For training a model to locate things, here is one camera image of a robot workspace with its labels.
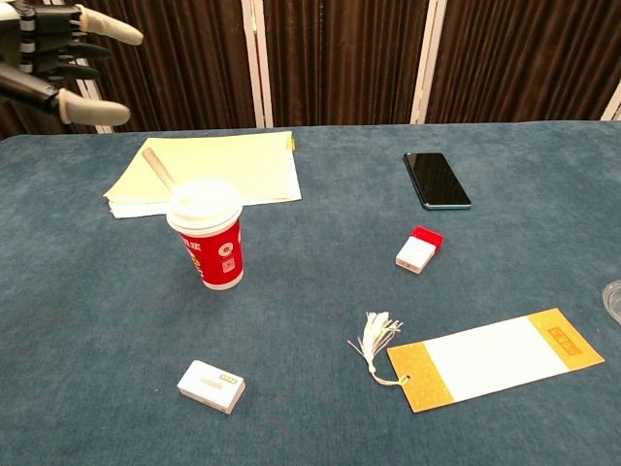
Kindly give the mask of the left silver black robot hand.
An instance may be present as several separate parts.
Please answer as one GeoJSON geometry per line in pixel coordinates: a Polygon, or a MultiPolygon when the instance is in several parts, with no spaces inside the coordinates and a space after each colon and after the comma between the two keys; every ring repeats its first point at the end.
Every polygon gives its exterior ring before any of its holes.
{"type": "Polygon", "coordinates": [[[1,96],[65,124],[119,126],[130,110],[110,101],[89,100],[66,88],[70,80],[94,80],[96,69],[76,59],[106,59],[110,52],[85,41],[87,34],[138,46],[135,27],[84,5],[1,3],[1,96]]]}

